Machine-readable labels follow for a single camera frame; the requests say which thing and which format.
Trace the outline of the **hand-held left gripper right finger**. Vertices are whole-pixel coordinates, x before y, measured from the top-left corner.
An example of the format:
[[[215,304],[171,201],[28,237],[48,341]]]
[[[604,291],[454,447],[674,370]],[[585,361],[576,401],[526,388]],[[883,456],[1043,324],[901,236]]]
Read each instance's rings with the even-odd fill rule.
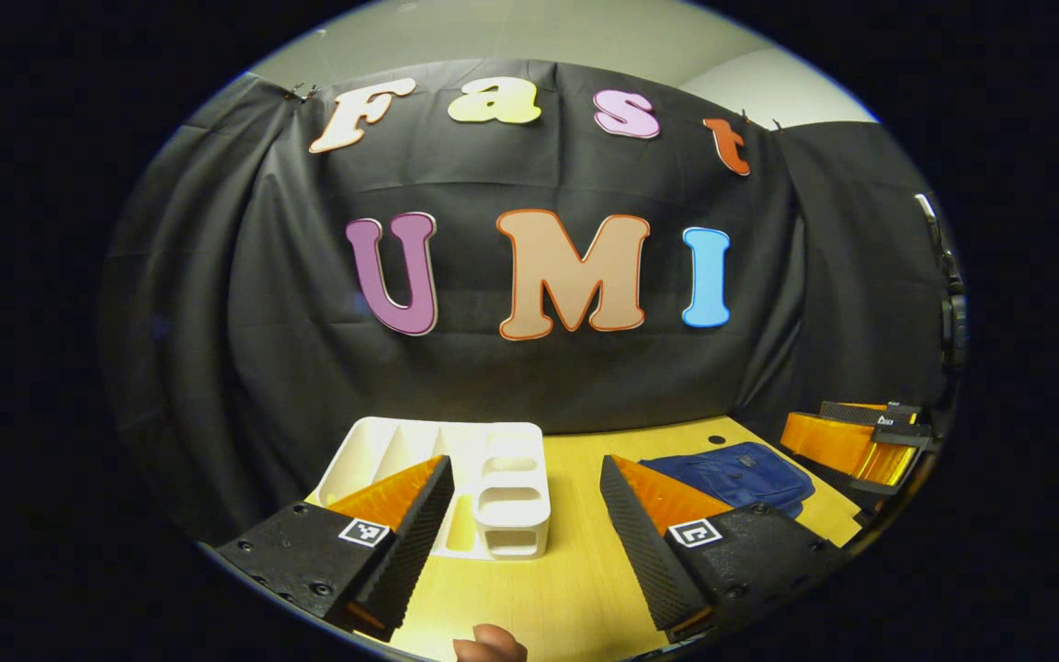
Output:
[[[599,489],[656,629],[672,644],[738,632],[848,560],[769,504],[726,506],[626,458],[604,457]]]

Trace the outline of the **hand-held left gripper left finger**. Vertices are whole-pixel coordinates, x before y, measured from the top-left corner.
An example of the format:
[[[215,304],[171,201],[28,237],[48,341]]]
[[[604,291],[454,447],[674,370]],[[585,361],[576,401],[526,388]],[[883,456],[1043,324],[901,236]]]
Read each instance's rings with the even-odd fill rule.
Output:
[[[453,494],[450,457],[432,457],[326,507],[291,503],[217,553],[302,611],[387,642]]]

